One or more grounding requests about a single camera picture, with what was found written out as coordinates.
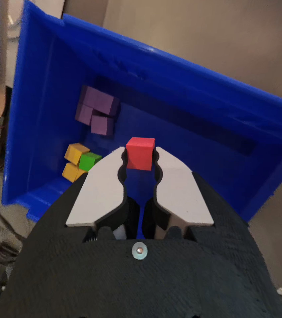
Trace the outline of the purple wooden cube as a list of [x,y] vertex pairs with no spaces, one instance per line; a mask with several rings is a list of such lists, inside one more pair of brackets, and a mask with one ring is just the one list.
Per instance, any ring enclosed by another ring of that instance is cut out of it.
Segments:
[[75,120],[91,126],[92,116],[94,113],[95,110],[93,108],[79,103],[76,109]]
[[111,136],[114,132],[114,119],[111,117],[103,117],[93,115],[91,117],[91,133],[102,136]]
[[106,93],[98,93],[95,97],[94,109],[97,111],[114,117],[117,114],[120,101],[118,98]]
[[79,97],[79,103],[82,105],[94,108],[94,106],[97,103],[97,98],[99,97],[99,93],[100,91],[93,87],[82,85],[80,97]]

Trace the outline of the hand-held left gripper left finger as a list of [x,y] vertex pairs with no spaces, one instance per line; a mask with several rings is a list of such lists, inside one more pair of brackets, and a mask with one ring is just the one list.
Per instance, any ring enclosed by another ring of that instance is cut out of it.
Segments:
[[119,147],[88,172],[65,223],[67,227],[119,227],[128,213],[124,185],[126,148]]

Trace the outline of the red wooden cube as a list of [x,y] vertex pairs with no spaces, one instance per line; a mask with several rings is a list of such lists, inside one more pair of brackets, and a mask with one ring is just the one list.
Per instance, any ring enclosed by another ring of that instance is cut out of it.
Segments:
[[126,144],[127,169],[151,171],[154,138],[132,137]]

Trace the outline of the grey desk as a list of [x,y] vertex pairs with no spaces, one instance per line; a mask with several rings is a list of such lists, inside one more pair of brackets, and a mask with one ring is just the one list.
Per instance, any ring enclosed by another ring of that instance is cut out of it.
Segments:
[[[282,97],[282,1],[34,1]],[[282,183],[249,222],[282,287]]]

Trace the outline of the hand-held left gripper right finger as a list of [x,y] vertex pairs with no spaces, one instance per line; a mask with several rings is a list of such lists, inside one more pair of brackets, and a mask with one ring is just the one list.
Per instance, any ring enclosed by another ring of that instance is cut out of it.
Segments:
[[161,147],[154,151],[154,204],[158,226],[212,226],[214,220],[191,169]]

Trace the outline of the blue plastic bin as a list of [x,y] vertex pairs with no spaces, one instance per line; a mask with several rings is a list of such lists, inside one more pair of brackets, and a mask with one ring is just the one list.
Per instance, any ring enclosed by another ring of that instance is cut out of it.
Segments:
[[[75,120],[82,85],[119,99],[111,136]],[[141,42],[25,1],[1,202],[37,222],[71,185],[69,144],[103,157],[154,138],[245,220],[282,183],[282,98]]]

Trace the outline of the green wooden cube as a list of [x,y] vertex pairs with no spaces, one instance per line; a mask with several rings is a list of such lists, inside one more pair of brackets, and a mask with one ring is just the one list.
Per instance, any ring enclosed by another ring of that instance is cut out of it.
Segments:
[[83,153],[79,161],[79,169],[88,172],[103,157],[93,152]]

